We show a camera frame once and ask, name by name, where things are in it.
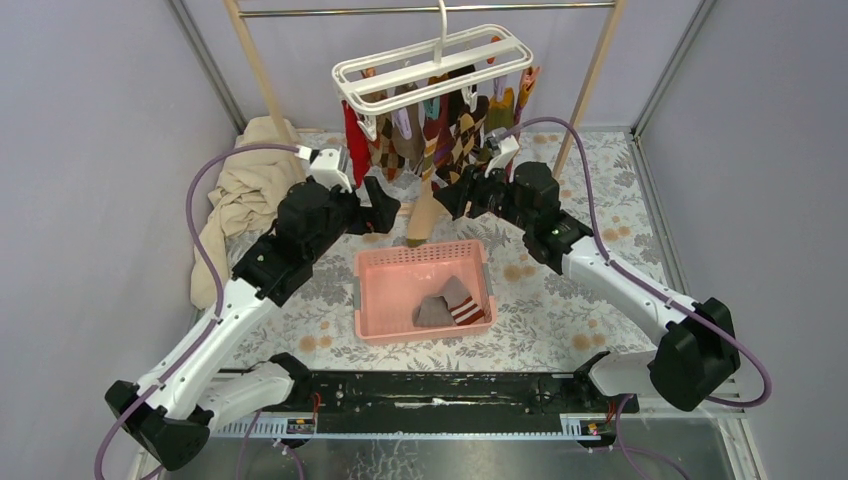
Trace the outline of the pink plastic basket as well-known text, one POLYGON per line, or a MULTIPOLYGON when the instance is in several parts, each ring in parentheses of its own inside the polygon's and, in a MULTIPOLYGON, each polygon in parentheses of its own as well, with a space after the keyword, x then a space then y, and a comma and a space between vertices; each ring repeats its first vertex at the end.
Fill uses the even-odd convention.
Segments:
POLYGON ((355 332, 372 346, 478 335, 497 321, 491 275, 479 240, 361 251, 354 257, 354 276, 355 332), (465 326, 416 326, 415 310, 452 277, 468 289, 483 318, 465 326))

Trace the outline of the striped beige maroon sock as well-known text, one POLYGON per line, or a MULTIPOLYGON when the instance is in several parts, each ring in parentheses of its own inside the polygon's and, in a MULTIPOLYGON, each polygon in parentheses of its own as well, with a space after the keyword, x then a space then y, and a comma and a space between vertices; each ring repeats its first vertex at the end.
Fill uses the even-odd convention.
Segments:
POLYGON ((424 157, 421 167, 421 188, 415 202, 407 228, 406 244, 418 247, 430 238, 436 222, 443 210, 433 195, 433 180, 436 171, 445 161, 452 159, 454 137, 450 131, 450 98, 443 95, 439 99, 423 102, 425 119, 423 138, 424 157))

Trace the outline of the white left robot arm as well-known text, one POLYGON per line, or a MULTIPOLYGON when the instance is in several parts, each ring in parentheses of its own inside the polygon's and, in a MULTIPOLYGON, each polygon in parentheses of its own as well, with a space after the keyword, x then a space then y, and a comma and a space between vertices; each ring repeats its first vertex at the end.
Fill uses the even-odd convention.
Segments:
POLYGON ((219 427, 280 404, 296 411, 309 401, 304 373, 290 355, 276 356, 222 387, 213 377, 255 325, 283 306, 313 275, 313 266, 343 235, 388 233, 400 201, 379 181, 364 180, 369 202, 314 178, 290 188, 277 217, 242 256, 208 311, 178 345, 137 381, 115 381, 105 401, 115 427, 138 442, 160 467, 176 471, 193 460, 219 427))

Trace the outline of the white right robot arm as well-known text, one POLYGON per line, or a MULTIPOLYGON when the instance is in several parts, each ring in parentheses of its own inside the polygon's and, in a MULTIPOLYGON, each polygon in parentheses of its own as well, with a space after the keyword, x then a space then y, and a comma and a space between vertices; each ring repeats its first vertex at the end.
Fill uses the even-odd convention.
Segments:
POLYGON ((453 218, 492 214, 518 227, 534 260, 599 294, 654 344, 650 351, 605 354, 591 365, 573 386, 579 407, 597 412, 613 396, 657 394, 679 410, 695 410, 739 369, 729 308, 715 298, 698 302, 629 269, 562 209, 559 190, 547 165, 528 162, 512 178, 500 169, 485 174, 468 167, 434 197, 453 218))

